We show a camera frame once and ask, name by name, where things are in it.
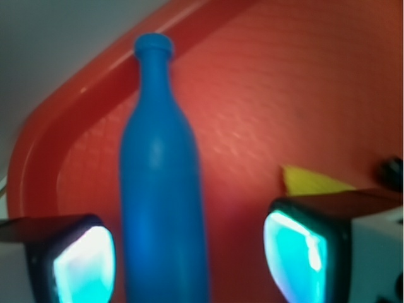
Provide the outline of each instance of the white surface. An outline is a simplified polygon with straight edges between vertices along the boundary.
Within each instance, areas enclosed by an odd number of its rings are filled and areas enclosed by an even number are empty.
[[[349,302],[402,302],[395,294],[403,273],[403,207],[352,221],[352,274]]]
[[[23,244],[0,242],[0,268],[0,302],[35,302]]]
[[[29,113],[166,2],[0,1],[0,180]]]

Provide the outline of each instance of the white wall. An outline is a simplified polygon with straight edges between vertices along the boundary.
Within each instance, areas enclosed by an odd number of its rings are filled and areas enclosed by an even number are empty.
[[[29,113],[168,0],[0,1],[0,180]]]

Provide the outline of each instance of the yellow object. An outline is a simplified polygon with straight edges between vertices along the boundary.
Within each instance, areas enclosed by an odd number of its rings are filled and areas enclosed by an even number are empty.
[[[288,196],[332,194],[355,189],[353,186],[332,179],[327,175],[291,165],[283,167],[283,181]]]

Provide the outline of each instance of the cyan light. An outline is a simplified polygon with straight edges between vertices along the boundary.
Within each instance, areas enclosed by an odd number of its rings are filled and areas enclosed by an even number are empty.
[[[115,280],[115,250],[102,226],[87,230],[53,263],[60,303],[110,301]]]
[[[282,211],[264,223],[266,260],[278,288],[289,302],[324,302],[326,239]]]

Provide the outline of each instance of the dark object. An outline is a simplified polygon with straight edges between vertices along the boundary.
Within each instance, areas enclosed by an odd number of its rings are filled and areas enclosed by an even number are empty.
[[[400,300],[403,300],[403,273],[397,278],[396,295]]]
[[[403,192],[403,160],[394,157],[383,162],[378,169],[377,178],[387,188]]]
[[[384,189],[278,198],[264,223],[271,275],[289,302],[396,302],[402,220],[403,195]]]
[[[114,268],[112,236],[95,215],[0,221],[0,302],[84,302],[87,294],[108,302]]]

